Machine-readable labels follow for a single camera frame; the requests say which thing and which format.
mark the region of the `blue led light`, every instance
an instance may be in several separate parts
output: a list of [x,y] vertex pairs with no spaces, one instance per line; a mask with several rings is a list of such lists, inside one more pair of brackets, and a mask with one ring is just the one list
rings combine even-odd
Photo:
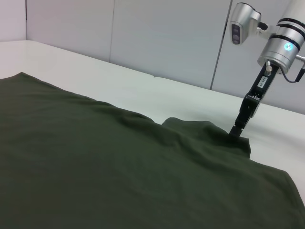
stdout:
[[293,45],[292,45],[291,43],[286,43],[285,46],[284,46],[284,48],[285,48],[287,51],[290,51],[290,50],[292,50]]

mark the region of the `label sticker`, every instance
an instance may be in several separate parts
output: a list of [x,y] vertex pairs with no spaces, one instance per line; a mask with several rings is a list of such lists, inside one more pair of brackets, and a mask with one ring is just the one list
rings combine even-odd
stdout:
[[261,81],[258,83],[258,87],[263,88],[265,83],[266,83],[266,81],[267,81],[267,79],[268,79],[267,77],[263,76],[261,78]]

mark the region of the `black bracket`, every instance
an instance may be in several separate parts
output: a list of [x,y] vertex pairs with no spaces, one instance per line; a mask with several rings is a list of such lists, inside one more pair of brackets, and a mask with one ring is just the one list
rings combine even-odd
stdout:
[[244,100],[239,110],[239,115],[235,121],[235,125],[230,131],[231,135],[239,137],[243,129],[249,122],[250,118],[255,115],[259,104],[264,98],[264,95],[267,93],[279,69],[279,67],[275,64],[271,64],[271,67],[272,71],[266,74],[266,65],[264,65],[254,84],[252,85],[249,93],[247,93],[244,97]]

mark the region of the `dark green t-shirt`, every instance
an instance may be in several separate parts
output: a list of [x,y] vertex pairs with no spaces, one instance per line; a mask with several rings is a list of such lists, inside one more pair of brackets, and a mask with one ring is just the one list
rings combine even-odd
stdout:
[[0,80],[1,229],[304,229],[289,175],[249,157],[210,122]]

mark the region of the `white table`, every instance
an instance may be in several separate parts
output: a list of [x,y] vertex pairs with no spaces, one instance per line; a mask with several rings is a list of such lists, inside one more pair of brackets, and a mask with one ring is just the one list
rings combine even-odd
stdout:
[[[242,102],[38,42],[0,43],[0,78],[19,72],[160,124],[177,117],[211,121],[230,131]],[[261,104],[242,136],[250,139],[251,159],[288,172],[305,200],[305,115]]]

